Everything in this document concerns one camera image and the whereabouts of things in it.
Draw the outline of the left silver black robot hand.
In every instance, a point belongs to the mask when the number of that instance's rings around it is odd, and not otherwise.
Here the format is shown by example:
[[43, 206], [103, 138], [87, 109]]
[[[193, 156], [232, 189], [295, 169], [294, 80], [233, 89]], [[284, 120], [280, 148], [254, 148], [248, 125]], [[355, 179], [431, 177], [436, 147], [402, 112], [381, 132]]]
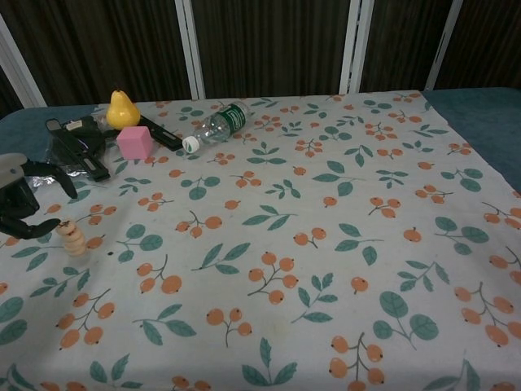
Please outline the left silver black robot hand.
[[28, 225], [24, 219], [39, 209], [27, 177], [51, 176], [71, 198], [77, 198], [77, 190], [71, 178], [57, 165], [32, 161], [22, 153], [1, 155], [1, 232], [17, 239], [36, 239], [53, 231], [58, 218]]

